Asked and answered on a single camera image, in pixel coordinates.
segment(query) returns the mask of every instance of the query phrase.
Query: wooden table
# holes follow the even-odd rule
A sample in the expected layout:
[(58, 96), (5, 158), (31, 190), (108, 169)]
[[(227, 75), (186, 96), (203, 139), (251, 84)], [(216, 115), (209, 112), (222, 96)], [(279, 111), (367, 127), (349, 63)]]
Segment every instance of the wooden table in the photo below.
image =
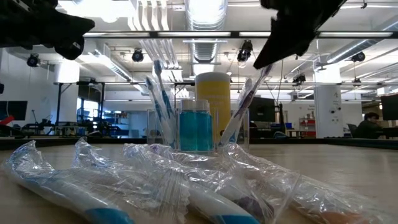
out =
[[(117, 159), (122, 145), (99, 145), (106, 156)], [(255, 145), (251, 154), (303, 175), (335, 184), (340, 188), (365, 195), (390, 212), (398, 211), (398, 152), (331, 145)], [(40, 148), (46, 160), (56, 169), (67, 169), (72, 163), (74, 146)], [(6, 159), (11, 151), (1, 151)], [(11, 182), (0, 170), (0, 214), (2, 223), (63, 224), (86, 223), (84, 219), (58, 207)], [(279, 223), (311, 223), (291, 210), (282, 214)]]

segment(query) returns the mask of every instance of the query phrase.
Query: white column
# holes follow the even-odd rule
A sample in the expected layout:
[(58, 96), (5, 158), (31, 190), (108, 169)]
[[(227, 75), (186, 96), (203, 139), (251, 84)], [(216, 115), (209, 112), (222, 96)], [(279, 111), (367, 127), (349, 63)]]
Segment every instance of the white column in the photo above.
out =
[[(78, 82), (80, 76), (79, 64), (74, 61), (63, 61), (55, 65), (55, 79), (61, 83)], [(71, 85), (61, 95), (60, 121), (76, 122), (76, 106), (79, 86)]]
[[(326, 70), (315, 70), (317, 83), (340, 83), (338, 65), (327, 65)], [(314, 88), (317, 138), (343, 137), (343, 113), (341, 112), (341, 88), (338, 85), (321, 85)]]

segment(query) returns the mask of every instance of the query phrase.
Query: blue toothbrush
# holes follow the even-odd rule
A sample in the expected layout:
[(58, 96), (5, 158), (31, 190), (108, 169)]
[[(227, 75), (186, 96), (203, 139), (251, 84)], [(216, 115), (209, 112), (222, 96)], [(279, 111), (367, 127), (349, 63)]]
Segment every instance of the blue toothbrush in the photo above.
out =
[(175, 149), (174, 139), (172, 137), (172, 130), (170, 129), (170, 125), (167, 123), (167, 121), (165, 120), (165, 118), (163, 116), (162, 108), (160, 107), (159, 101), (157, 100), (156, 95), (155, 95), (154, 85), (152, 84), (151, 80), (148, 77), (146, 78), (146, 84), (147, 84), (148, 90), (152, 94), (152, 99), (155, 103), (155, 109), (156, 109), (156, 113), (159, 117), (160, 125), (162, 126), (163, 136), (166, 139), (169, 146), (171, 146), (173, 149)]
[(167, 115), (169, 116), (169, 119), (172, 119), (172, 116), (174, 117), (174, 112), (172, 109), (172, 106), (170, 104), (170, 99), (169, 96), (167, 96), (166, 91), (163, 86), (163, 81), (162, 81), (162, 63), (160, 60), (155, 60), (154, 61), (154, 69), (155, 69), (155, 74), (157, 75), (157, 78), (159, 79), (159, 85), (160, 89), (162, 90), (162, 98), (163, 102), (166, 105), (167, 108)]

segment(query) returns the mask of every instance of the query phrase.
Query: toothbrush head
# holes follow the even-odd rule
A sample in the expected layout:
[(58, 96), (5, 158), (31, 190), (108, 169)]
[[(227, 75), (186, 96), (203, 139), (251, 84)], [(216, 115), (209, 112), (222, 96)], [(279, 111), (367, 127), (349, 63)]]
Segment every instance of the toothbrush head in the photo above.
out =
[(152, 84), (152, 82), (150, 81), (150, 79), (148, 77), (145, 79), (145, 83), (146, 83), (149, 91), (154, 90), (154, 85)]
[(160, 60), (154, 61), (154, 68), (155, 68), (156, 75), (160, 76), (160, 74), (162, 74), (162, 63), (160, 62)]

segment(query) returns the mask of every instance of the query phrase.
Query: office chair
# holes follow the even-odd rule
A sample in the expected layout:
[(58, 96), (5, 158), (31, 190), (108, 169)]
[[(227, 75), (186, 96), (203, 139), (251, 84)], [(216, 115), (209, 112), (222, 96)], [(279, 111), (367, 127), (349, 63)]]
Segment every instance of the office chair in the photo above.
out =
[(347, 126), (348, 126), (348, 129), (349, 129), (350, 133), (351, 133), (351, 137), (355, 138), (354, 134), (355, 134), (355, 130), (357, 128), (357, 125), (355, 125), (355, 124), (347, 124)]

